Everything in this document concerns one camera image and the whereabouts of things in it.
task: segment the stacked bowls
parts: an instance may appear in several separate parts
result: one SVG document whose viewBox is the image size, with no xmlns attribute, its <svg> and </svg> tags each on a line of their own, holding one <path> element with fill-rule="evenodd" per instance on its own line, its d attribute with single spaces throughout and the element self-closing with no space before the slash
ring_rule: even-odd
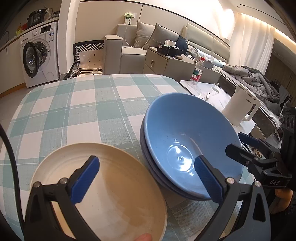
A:
<svg viewBox="0 0 296 241">
<path fill-rule="evenodd" d="M 199 155 L 225 177 L 238 182 L 242 176 L 243 166 L 225 154 L 227 145 L 241 146 L 232 125 L 215 107 L 192 95 L 156 98 L 143 119 L 140 144 L 155 180 L 187 199 L 210 199 L 194 169 Z"/>
</svg>

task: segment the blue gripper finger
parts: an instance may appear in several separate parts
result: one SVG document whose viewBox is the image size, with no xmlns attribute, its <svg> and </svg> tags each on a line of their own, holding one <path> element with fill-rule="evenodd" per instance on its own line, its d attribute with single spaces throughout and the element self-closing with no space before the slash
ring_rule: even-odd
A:
<svg viewBox="0 0 296 241">
<path fill-rule="evenodd" d="M 70 200 L 73 204 L 80 203 L 89 189 L 92 181 L 100 168 L 99 159 L 96 156 L 90 156 L 81 167 L 82 172 L 72 185 Z"/>
<path fill-rule="evenodd" d="M 254 137 L 251 137 L 245 133 L 238 133 L 237 134 L 240 141 L 243 142 L 244 144 L 247 144 L 247 145 L 250 145 L 251 147 L 255 147 L 255 148 L 259 148 L 259 140 L 254 138 Z"/>
<path fill-rule="evenodd" d="M 224 189 L 221 182 L 225 180 L 225 177 L 219 170 L 214 169 L 204 156 L 198 156 L 195 159 L 194 168 L 212 201 L 221 205 L 224 199 Z"/>
</svg>

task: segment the blanket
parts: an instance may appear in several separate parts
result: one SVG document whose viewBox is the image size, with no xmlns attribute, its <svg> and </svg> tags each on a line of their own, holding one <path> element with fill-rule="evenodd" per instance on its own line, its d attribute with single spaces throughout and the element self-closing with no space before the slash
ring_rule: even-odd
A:
<svg viewBox="0 0 296 241">
<path fill-rule="evenodd" d="M 280 95 L 260 71 L 247 66 L 230 65 L 226 65 L 222 69 L 232 74 L 240 83 L 251 90 L 275 115 L 281 113 Z"/>
</svg>

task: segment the sofa armrest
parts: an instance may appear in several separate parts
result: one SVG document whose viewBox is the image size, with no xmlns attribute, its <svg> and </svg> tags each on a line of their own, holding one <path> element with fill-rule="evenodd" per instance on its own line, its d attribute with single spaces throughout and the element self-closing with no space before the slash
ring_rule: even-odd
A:
<svg viewBox="0 0 296 241">
<path fill-rule="evenodd" d="M 104 38 L 104 74 L 119 74 L 123 38 L 108 34 Z"/>
</svg>

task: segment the white kettle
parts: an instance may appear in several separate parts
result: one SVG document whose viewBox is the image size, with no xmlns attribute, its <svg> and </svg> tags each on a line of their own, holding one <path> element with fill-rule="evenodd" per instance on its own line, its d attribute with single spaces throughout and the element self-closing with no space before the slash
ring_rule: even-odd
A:
<svg viewBox="0 0 296 241">
<path fill-rule="evenodd" d="M 248 117 L 246 114 L 251 110 L 255 104 L 254 109 Z M 235 88 L 235 92 L 222 110 L 223 115 L 234 126 L 239 126 L 242 121 L 249 121 L 258 108 L 260 107 L 260 100 L 243 84 L 239 84 Z"/>
</svg>

